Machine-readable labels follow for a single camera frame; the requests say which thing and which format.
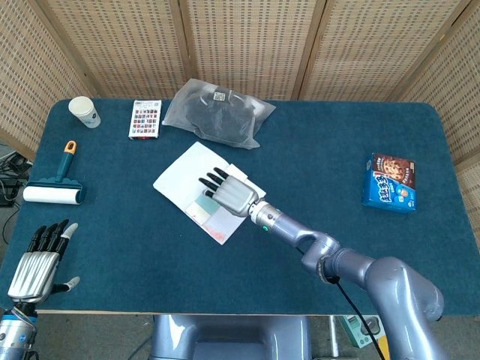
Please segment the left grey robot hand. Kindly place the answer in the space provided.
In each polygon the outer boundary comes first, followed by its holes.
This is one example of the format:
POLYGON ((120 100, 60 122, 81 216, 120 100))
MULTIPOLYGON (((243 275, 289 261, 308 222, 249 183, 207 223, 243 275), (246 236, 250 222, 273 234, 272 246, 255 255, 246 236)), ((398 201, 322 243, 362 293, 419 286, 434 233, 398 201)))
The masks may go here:
POLYGON ((67 293, 80 282, 73 277, 66 283, 54 279, 69 241, 78 228, 68 219, 36 230, 16 267, 7 296, 15 303, 41 303, 56 293, 67 293))

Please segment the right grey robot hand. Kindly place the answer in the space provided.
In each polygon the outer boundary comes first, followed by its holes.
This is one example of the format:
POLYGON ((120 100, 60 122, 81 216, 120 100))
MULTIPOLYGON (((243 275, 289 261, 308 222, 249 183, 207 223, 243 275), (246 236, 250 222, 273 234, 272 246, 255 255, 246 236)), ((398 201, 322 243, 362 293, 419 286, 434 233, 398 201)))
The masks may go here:
POLYGON ((236 217, 246 218, 251 206, 260 201, 260 195, 251 186, 218 167, 198 181, 206 187, 207 197, 236 217))

